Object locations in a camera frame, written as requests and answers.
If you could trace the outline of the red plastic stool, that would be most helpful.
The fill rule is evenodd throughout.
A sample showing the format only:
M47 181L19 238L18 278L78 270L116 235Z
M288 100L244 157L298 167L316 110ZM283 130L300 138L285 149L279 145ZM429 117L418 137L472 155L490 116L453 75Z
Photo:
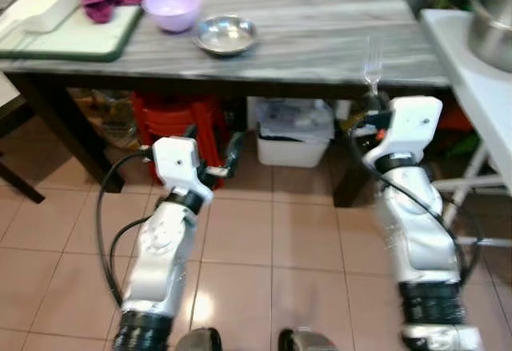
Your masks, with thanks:
M218 98L212 95L177 98L168 93L132 92L130 99L138 125L138 140L143 146L161 137L182 136L194 125L201 159L208 166L223 164L221 146L228 142L230 132Z

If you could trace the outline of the white storage bin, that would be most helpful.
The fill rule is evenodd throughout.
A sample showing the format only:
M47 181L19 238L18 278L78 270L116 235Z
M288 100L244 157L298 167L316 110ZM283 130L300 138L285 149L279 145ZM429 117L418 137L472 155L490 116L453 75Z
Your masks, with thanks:
M258 160L271 167L314 168L335 139L335 114L321 99L255 102Z

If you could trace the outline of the white folding table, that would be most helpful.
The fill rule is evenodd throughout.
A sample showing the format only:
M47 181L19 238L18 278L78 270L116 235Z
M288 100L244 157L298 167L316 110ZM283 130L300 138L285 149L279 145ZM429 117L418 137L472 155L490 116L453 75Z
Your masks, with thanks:
M468 41L473 15L424 9L421 23L450 78L451 91L480 138L463 177L433 185L451 191L445 223L453 223L471 188L502 185L512 190L512 74L476 58Z

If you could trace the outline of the shallow steel dish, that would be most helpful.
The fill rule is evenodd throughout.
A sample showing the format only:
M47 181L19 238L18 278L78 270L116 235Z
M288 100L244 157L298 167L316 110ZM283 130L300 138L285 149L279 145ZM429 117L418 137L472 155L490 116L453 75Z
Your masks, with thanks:
M205 54L231 58L244 54L258 42L255 22L237 15L210 16L195 26L191 38Z

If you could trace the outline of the large steel mixing bowl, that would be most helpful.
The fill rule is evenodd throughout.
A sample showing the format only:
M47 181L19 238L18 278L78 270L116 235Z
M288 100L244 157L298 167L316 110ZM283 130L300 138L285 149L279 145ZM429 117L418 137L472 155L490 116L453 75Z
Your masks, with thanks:
M470 0L467 45L476 58L512 72L512 0Z

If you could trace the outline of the green cutting board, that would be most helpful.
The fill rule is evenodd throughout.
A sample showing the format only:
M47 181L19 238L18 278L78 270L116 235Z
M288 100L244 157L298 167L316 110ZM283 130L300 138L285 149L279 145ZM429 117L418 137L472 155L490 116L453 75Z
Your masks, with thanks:
M79 9L48 34L12 30L0 39L0 59L113 62L122 56L142 15L138 5L120 6L112 21L94 23Z

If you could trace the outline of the black robot left foot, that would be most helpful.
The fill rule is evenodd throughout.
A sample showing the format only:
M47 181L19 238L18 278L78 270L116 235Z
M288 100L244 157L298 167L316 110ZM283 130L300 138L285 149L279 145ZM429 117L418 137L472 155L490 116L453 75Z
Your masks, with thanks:
M224 348L218 329L200 328L180 337L171 351L224 351Z

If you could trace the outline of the black robot foot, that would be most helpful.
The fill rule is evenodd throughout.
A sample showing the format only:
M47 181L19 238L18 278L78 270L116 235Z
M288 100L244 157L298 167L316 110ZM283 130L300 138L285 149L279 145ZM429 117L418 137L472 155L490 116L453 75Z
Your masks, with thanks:
M327 336L308 328L284 328L278 333L277 351L341 351Z
M171 351L224 351L224 348L218 329L200 328L180 337Z

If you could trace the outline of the black robot right foot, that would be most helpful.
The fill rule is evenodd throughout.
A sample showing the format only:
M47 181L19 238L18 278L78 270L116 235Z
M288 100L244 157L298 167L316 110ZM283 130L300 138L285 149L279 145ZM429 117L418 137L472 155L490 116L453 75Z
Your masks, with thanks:
M308 328L284 328L278 333L277 351L341 351L327 336Z

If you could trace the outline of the white plastic scoop tray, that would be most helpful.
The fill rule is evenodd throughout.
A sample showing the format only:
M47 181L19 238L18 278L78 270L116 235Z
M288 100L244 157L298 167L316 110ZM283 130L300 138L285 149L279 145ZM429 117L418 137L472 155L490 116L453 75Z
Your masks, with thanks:
M15 0L0 14L0 39L15 30L50 33L80 6L81 0Z

